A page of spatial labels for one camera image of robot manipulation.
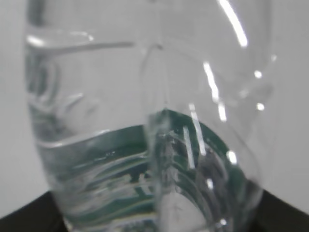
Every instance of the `white wall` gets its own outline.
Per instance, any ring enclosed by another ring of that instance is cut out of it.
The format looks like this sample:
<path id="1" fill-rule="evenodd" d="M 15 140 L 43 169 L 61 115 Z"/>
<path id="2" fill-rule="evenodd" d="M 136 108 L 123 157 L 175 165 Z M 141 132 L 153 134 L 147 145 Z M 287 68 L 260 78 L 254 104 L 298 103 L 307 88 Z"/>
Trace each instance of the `white wall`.
<path id="1" fill-rule="evenodd" d="M 26 114 L 25 0 L 0 0 L 0 218 L 48 190 Z"/>

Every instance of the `clear plastic bottle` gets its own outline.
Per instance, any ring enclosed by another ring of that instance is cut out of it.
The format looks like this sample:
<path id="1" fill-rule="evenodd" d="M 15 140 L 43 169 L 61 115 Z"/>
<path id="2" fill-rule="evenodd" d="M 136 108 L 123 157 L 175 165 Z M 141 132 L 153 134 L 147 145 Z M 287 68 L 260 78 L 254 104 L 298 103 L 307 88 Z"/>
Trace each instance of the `clear plastic bottle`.
<path id="1" fill-rule="evenodd" d="M 268 0 L 29 0 L 29 108 L 68 228 L 245 231 L 270 46 Z"/>

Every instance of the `white background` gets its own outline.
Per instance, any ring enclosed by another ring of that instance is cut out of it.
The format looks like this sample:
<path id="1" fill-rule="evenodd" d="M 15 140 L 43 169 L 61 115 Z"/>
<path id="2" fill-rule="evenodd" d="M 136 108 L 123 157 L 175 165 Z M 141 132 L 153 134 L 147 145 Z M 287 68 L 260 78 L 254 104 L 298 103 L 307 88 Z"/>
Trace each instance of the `white background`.
<path id="1" fill-rule="evenodd" d="M 274 0 L 282 112 L 265 188 L 309 214 L 309 1 Z M 23 89 L 25 0 L 0 0 L 0 217 L 48 190 L 30 134 Z"/>

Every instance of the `black base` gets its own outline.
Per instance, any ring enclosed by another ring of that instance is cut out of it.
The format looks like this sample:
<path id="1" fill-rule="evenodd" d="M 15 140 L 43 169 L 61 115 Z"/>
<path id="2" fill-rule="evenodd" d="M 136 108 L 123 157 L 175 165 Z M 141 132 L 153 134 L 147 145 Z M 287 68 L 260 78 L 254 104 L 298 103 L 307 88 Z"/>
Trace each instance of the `black base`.
<path id="1" fill-rule="evenodd" d="M 249 232 L 308 232 L 309 215 L 266 192 Z M 67 232 L 50 192 L 0 219 L 0 232 Z"/>

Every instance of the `black surface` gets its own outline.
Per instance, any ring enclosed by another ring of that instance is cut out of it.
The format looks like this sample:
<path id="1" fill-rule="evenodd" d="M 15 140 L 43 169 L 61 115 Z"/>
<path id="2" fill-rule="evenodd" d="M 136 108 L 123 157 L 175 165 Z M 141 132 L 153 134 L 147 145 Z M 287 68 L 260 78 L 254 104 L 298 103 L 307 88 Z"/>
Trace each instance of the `black surface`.
<path id="1" fill-rule="evenodd" d="M 0 232 L 67 232 L 51 193 L 0 219 Z M 309 232 L 309 216 L 264 193 L 249 232 Z"/>

